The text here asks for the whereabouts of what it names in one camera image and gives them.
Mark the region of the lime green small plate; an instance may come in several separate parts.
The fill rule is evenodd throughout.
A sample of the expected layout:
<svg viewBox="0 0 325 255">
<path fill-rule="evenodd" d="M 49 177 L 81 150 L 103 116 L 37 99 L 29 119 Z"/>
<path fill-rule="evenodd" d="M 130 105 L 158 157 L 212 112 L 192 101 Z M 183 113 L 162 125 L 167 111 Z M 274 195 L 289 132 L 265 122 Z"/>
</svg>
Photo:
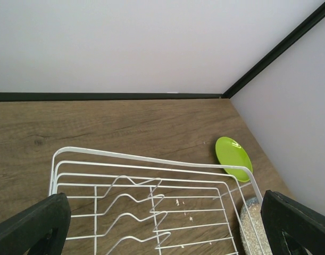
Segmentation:
<svg viewBox="0 0 325 255">
<path fill-rule="evenodd" d="M 221 165 L 243 166 L 253 172 L 252 162 L 245 149 L 230 137 L 220 137 L 215 143 L 215 154 Z M 227 174 L 233 175 L 240 182 L 249 182 L 249 175 L 242 169 L 224 168 Z"/>
</svg>

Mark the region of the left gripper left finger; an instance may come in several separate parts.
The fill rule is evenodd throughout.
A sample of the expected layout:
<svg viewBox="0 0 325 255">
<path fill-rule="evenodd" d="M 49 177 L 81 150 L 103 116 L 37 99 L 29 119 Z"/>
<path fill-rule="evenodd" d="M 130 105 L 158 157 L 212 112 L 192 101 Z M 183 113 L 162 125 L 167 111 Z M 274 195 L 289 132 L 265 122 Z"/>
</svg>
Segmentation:
<svg viewBox="0 0 325 255">
<path fill-rule="evenodd" d="M 50 195 L 0 223 L 0 254 L 61 254 L 70 221 L 67 196 Z"/>
</svg>

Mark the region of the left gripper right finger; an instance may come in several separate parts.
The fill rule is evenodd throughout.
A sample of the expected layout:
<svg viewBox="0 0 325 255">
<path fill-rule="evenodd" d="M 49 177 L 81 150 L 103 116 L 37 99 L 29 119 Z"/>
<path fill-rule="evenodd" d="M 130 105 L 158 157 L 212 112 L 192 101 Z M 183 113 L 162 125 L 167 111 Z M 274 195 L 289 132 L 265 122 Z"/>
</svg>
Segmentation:
<svg viewBox="0 0 325 255">
<path fill-rule="evenodd" d="M 261 217 L 273 254 L 325 254 L 324 215 L 267 190 Z"/>
</svg>

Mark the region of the large speckled grey plate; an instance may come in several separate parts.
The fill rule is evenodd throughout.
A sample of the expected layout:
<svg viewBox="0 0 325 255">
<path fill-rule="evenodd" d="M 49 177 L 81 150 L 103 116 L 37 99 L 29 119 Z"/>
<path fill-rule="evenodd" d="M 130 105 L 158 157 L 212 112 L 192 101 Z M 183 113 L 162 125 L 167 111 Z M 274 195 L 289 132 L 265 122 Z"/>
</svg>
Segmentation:
<svg viewBox="0 0 325 255">
<path fill-rule="evenodd" d="M 261 218 L 261 205 L 257 197 L 246 200 L 239 219 L 240 237 L 245 254 L 269 254 L 272 251 Z"/>
</svg>

